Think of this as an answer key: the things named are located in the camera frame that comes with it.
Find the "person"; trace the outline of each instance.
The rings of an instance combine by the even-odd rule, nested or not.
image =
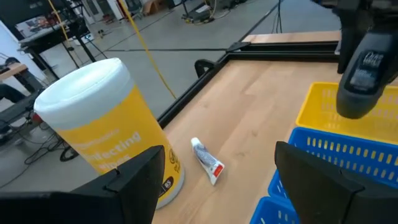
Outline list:
[[[24,94],[22,94],[15,88],[7,84],[0,83],[0,100],[5,98],[13,103],[17,103],[23,100],[25,97],[26,96]],[[10,132],[12,132],[12,129],[9,125],[0,128],[0,145],[4,144],[9,139],[7,137],[7,134],[9,134]]]

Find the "plastic basket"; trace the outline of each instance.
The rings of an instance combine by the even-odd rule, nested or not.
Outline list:
[[[387,86],[377,105],[361,119],[336,111],[337,83],[313,83],[297,117],[297,126],[398,144],[398,87]]]
[[[293,206],[270,197],[263,197],[257,204],[250,224],[299,224]]]
[[[398,146],[307,128],[295,128],[292,144],[336,166],[364,174],[378,182],[398,188]],[[286,201],[287,194],[275,172],[268,193]]]

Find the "white lid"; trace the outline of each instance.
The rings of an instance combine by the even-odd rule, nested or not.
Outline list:
[[[120,59],[101,60],[50,85],[37,97],[34,110],[52,128],[71,129],[100,118],[122,102],[133,86]]]

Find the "red label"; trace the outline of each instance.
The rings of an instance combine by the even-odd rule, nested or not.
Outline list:
[[[220,174],[220,172],[223,170],[223,166],[218,165],[218,167],[216,168],[216,170],[214,171],[214,176],[218,177],[218,175]]]

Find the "yellow basket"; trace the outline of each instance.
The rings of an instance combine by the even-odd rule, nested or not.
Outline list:
[[[331,133],[398,144],[398,87],[387,86],[377,105],[361,119],[336,111],[338,83],[312,83],[296,125]]]

